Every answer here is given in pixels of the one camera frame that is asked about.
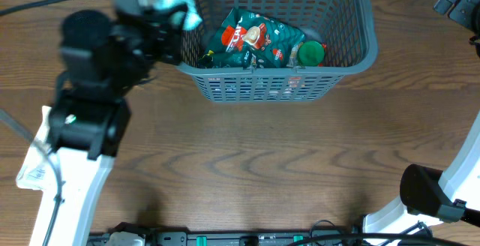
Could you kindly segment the green Nescafe coffee bag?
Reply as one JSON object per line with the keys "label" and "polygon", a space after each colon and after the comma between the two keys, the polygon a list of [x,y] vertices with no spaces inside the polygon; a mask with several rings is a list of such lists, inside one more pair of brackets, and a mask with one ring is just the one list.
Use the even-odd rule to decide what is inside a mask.
{"label": "green Nescafe coffee bag", "polygon": [[285,68],[305,39],[296,27],[233,8],[199,58],[200,68]]}

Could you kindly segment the green lid jar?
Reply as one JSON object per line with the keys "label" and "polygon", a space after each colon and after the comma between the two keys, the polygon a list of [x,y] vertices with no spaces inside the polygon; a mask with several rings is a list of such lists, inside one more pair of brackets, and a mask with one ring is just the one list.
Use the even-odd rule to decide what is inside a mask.
{"label": "green lid jar", "polygon": [[301,66],[316,67],[323,63],[326,48],[314,40],[304,42],[298,49],[297,59]]}

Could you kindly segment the cream paper pouch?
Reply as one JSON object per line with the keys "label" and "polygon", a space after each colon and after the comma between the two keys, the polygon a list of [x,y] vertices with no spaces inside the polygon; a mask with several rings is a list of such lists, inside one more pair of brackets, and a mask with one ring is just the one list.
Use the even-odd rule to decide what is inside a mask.
{"label": "cream paper pouch", "polygon": [[[42,143],[47,142],[50,126],[48,115],[50,106],[42,106],[42,122],[36,133],[36,139]],[[23,165],[16,177],[16,186],[22,189],[45,191],[56,185],[56,180],[51,166],[44,160],[41,153],[31,145],[23,161]]]}

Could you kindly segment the spaghetti pack with orange ends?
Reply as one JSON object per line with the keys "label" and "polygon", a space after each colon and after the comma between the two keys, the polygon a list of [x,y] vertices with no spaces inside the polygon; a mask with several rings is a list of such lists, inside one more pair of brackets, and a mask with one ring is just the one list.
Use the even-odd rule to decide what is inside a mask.
{"label": "spaghetti pack with orange ends", "polygon": [[304,42],[301,42],[297,45],[295,45],[293,48],[292,48],[292,51],[290,53],[290,57],[289,57],[289,62],[287,63],[287,67],[288,68],[295,68],[295,67],[307,67],[307,66],[301,66],[298,62],[298,59],[297,59],[297,52],[299,50],[299,47],[303,44]]}

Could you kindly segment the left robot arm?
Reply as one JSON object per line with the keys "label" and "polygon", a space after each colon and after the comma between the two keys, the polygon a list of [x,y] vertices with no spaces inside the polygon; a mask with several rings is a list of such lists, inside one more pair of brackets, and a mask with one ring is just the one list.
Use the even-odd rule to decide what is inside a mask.
{"label": "left robot arm", "polygon": [[97,10],[80,10],[61,26],[65,69],[55,84],[46,118],[41,154],[51,166],[52,206],[42,205],[32,240],[42,245],[84,245],[98,198],[110,174],[131,118],[126,94],[147,83],[155,63],[181,62],[180,43],[188,7],[118,10],[110,19]]}

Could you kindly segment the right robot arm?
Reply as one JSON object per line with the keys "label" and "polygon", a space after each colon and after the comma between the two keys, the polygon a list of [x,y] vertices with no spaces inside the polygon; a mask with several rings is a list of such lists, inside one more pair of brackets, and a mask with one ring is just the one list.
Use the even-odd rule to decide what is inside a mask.
{"label": "right robot arm", "polygon": [[[469,29],[469,44],[479,51],[479,0],[438,0],[433,9]],[[399,245],[428,227],[463,221],[479,225],[479,118],[476,118],[456,158],[442,171],[409,165],[400,180],[399,196],[365,215],[357,227],[361,234],[391,234],[367,238],[370,245]]]}

